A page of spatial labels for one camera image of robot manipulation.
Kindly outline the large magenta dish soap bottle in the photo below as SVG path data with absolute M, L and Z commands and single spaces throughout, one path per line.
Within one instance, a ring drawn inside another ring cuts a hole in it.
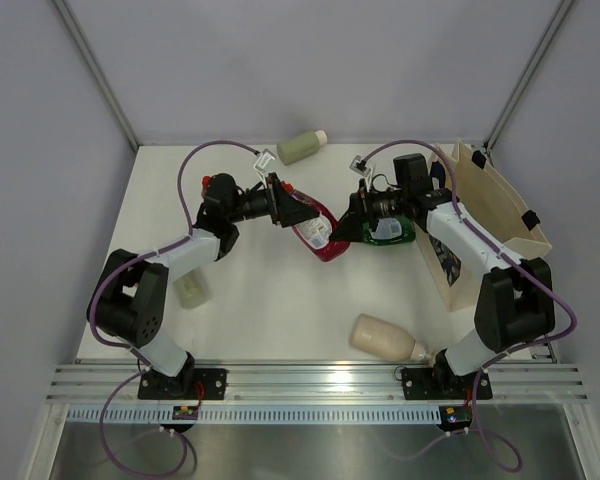
M 301 242 L 322 262 L 330 262 L 344 254 L 350 246 L 349 242 L 332 241 L 333 230 L 338 221 L 331 211 L 318 200 L 283 182 L 283 187 L 294 199 L 311 206 L 320 215 L 316 218 L 296 224 L 292 227 Z

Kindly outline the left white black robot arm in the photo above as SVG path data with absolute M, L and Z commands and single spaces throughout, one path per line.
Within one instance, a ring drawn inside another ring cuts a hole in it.
M 109 255 L 87 308 L 92 333 L 115 338 L 99 341 L 130 351 L 161 374 L 160 386 L 171 397 L 188 396 L 195 385 L 195 375 L 187 368 L 192 356 L 163 327 L 168 285 L 228 255 L 241 221 L 268 217 L 286 228 L 318 216 L 318 210 L 294 198 L 274 173 L 246 190 L 227 173 L 205 177 L 202 204 L 189 233 L 144 254 L 118 249 Z

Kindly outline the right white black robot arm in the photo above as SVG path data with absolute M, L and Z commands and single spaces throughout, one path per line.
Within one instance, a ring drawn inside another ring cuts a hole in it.
M 554 330 L 551 270 L 543 259 L 525 259 L 497 243 L 449 189 L 434 186 L 423 155 L 397 157 L 393 166 L 396 184 L 385 191 L 359 182 L 330 238 L 361 242 L 365 229 L 376 229 L 384 218 L 404 216 L 479 278 L 473 330 L 434 362 L 434 388 L 454 397 L 467 387 L 469 374 L 497 355 Z

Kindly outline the green dish soap bottle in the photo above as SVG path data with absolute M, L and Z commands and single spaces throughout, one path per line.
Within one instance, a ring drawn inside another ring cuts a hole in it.
M 382 218 L 375 230 L 363 225 L 363 242 L 377 247 L 411 243 L 416 239 L 412 221 L 404 216 Z

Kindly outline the sage green bottle white cap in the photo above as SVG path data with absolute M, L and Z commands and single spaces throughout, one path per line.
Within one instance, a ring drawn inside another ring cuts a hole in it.
M 308 131 L 276 145 L 277 156 L 288 166 L 315 155 L 328 143 L 324 130 Z

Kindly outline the beige cream bottle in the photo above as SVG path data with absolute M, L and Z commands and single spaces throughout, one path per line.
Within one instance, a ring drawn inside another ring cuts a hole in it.
M 380 318 L 360 314 L 355 321 L 349 345 L 359 351 L 392 362 L 429 362 L 437 353 L 417 341 L 406 329 Z

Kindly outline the right small circuit board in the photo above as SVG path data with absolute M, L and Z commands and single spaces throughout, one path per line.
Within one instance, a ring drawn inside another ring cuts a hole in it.
M 473 421 L 473 411 L 470 406 L 441 406 L 439 408 L 442 431 L 456 431 L 469 428 Z

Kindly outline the small circuit board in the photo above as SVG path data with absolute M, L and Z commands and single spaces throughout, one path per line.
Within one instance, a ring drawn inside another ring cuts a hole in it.
M 470 406 L 441 406 L 439 408 L 442 431 L 456 431 L 469 428 L 473 421 L 473 411 Z
M 195 406 L 182 405 L 175 407 L 173 410 L 172 419 L 177 421 L 197 421 L 199 416 L 199 408 Z

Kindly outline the left small circuit board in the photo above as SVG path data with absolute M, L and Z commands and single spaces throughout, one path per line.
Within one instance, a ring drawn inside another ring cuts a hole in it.
M 182 405 L 175 407 L 173 410 L 172 419 L 177 421 L 197 421 L 199 416 L 199 408 L 195 406 Z

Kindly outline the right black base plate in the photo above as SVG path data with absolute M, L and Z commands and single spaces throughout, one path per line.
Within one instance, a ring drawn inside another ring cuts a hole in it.
M 434 368 L 408 368 L 400 370 L 401 385 L 406 400 L 466 400 L 473 395 L 478 400 L 491 400 L 493 392 L 488 377 L 474 385 L 476 374 L 456 376 L 437 373 Z

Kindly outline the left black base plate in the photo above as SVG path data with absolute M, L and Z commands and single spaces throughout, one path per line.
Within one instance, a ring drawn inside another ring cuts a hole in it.
M 193 401 L 223 400 L 227 370 L 188 368 L 176 377 L 150 370 L 141 376 L 137 397 L 140 400 Z

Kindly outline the left aluminium frame post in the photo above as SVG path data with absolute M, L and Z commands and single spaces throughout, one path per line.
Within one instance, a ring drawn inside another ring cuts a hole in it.
M 116 126 L 125 138 L 131 150 L 136 153 L 141 146 L 141 142 L 124 112 L 113 88 L 108 81 L 106 74 L 98 61 L 91 43 L 80 25 L 80 22 L 74 13 L 70 2 L 66 0 L 50 0 L 50 5 L 56 12 L 60 23 L 68 34 L 80 61 L 86 68 L 90 78 L 94 82 L 96 89 L 104 101 L 107 110 L 113 118 Z

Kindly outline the aluminium frame post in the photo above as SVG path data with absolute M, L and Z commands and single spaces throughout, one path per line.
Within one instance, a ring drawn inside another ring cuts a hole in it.
M 502 137 L 516 109 L 521 104 L 544 61 L 548 58 L 551 48 L 562 29 L 566 26 L 569 16 L 577 4 L 578 1 L 576 0 L 560 0 L 557 3 L 524 63 L 504 105 L 500 109 L 495 122 L 483 140 L 482 148 L 486 153 L 491 154 Z
M 141 142 L 124 112 L 113 88 L 108 81 L 106 74 L 98 61 L 91 43 L 80 25 L 80 22 L 74 13 L 70 2 L 66 0 L 50 0 L 50 5 L 56 12 L 60 23 L 68 34 L 80 61 L 86 68 L 90 78 L 94 82 L 96 89 L 104 101 L 107 110 L 113 118 L 116 126 L 125 138 L 131 150 L 136 153 L 141 146 Z

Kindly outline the aluminium mounting rail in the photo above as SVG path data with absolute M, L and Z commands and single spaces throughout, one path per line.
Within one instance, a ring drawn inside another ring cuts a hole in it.
M 392 364 L 225 363 L 221 380 L 226 405 L 372 405 L 416 402 L 404 394 L 411 386 L 399 381 Z M 114 388 L 137 373 L 132 364 L 67 364 L 56 368 L 46 401 L 100 404 Z M 570 404 L 589 401 L 578 368 L 571 364 L 504 362 L 488 369 L 484 381 L 490 403 Z

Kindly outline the right aluminium frame post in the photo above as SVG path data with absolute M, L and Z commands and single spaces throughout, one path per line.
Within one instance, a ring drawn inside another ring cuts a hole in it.
M 483 140 L 482 148 L 486 153 L 491 154 L 502 137 L 516 109 L 521 104 L 544 61 L 548 58 L 551 48 L 562 29 L 566 26 L 569 16 L 577 4 L 578 1 L 576 0 L 560 0 L 557 3 L 524 63 L 504 105 L 500 109 L 495 122 Z

